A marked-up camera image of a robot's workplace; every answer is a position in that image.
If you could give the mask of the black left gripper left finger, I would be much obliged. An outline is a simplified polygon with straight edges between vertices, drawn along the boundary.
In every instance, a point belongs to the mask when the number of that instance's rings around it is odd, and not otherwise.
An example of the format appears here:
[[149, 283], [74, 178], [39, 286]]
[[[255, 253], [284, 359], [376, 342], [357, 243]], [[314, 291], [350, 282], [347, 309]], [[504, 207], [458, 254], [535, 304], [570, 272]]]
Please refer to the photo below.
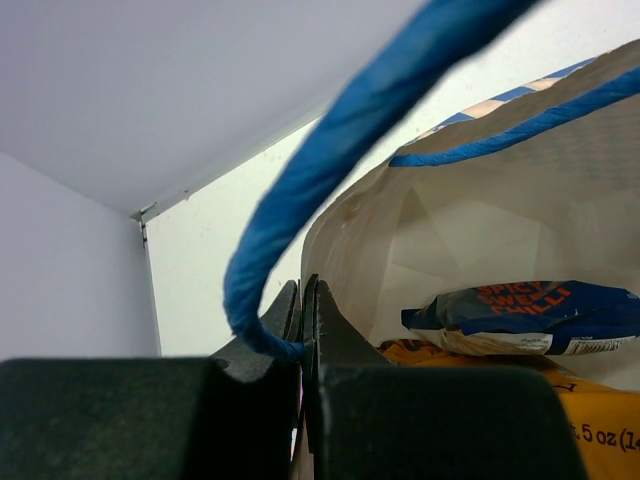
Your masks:
[[284, 479], [299, 368], [233, 340], [205, 357], [1, 365], [5, 479]]

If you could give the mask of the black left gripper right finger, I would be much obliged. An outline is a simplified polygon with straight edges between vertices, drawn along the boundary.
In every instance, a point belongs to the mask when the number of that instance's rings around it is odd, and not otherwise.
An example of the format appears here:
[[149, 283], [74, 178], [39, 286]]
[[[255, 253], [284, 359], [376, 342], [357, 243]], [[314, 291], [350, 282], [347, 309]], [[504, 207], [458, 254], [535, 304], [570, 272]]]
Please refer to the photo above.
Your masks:
[[551, 385], [522, 367], [403, 367], [312, 276], [302, 300], [303, 406], [318, 479], [583, 479]]

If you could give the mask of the blue Burts chips bag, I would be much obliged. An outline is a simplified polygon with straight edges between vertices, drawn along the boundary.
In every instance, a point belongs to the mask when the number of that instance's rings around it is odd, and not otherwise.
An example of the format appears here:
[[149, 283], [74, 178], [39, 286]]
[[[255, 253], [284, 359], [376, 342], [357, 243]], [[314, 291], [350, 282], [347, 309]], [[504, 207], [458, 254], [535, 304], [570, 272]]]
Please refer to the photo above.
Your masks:
[[438, 295], [401, 323], [456, 354], [586, 355], [639, 337], [639, 297], [575, 280], [502, 283]]

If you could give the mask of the orange yellow snack bag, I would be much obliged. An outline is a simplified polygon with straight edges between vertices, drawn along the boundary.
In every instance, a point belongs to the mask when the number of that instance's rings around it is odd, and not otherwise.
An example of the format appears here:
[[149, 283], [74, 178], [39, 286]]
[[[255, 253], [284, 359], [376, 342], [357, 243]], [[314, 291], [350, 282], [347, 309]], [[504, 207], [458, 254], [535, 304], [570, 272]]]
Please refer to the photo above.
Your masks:
[[391, 340], [378, 347], [409, 367], [519, 366], [542, 374], [563, 404], [591, 479], [639, 477], [639, 394], [578, 377], [540, 356], [466, 356], [424, 340]]

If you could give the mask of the blue checkered paper bag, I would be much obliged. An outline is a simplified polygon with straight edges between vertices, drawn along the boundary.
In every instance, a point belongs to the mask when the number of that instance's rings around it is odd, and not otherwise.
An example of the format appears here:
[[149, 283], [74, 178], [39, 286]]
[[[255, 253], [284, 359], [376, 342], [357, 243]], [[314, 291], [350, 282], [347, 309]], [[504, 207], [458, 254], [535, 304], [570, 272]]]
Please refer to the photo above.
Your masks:
[[[233, 334], [280, 360], [305, 357], [259, 319], [274, 265], [305, 237], [301, 279], [326, 282], [371, 344], [424, 339], [406, 309], [477, 286], [579, 281], [639, 297], [639, 5], [616, 47], [450, 117], [346, 190], [373, 145], [456, 64], [532, 8], [430, 1], [351, 81], [249, 221], [224, 278]], [[639, 337], [593, 353], [639, 385]]]

